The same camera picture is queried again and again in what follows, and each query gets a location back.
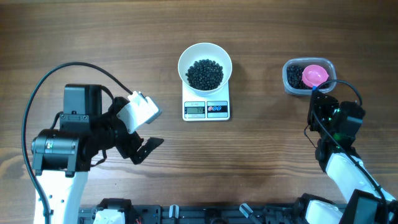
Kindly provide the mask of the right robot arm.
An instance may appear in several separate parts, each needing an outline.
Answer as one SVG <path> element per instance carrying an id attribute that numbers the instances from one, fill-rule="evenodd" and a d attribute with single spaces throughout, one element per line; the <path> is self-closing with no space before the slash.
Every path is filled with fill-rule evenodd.
<path id="1" fill-rule="evenodd" d="M 322 197 L 303 194 L 293 218 L 303 223 L 397 223 L 397 199 L 386 192 L 364 167 L 353 143 L 365 111 L 355 102 L 339 102 L 318 90 L 312 92 L 308 128 L 319 133 L 315 158 L 337 185 L 344 209 Z"/>

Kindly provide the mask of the pink scoop blue handle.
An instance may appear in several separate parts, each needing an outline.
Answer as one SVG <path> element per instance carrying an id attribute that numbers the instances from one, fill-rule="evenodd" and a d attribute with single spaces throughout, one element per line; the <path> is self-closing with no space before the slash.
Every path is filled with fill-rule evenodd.
<path id="1" fill-rule="evenodd" d="M 310 87 L 318 87 L 329 79 L 327 71 L 319 65 L 309 65 L 302 72 L 303 83 Z"/>

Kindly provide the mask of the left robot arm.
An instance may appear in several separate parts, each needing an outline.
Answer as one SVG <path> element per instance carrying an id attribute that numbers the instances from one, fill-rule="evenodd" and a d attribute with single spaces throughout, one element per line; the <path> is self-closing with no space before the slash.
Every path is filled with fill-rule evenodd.
<path id="1" fill-rule="evenodd" d="M 136 91 L 114 97 L 104 113 L 102 94 L 109 92 L 102 85 L 67 84 L 55 118 L 59 129 L 44 129 L 32 141 L 32 168 L 44 193 L 36 196 L 34 223 L 77 223 L 91 160 L 99 152 L 115 147 L 138 165 L 163 143 L 136 132 L 161 114 L 150 97 Z"/>

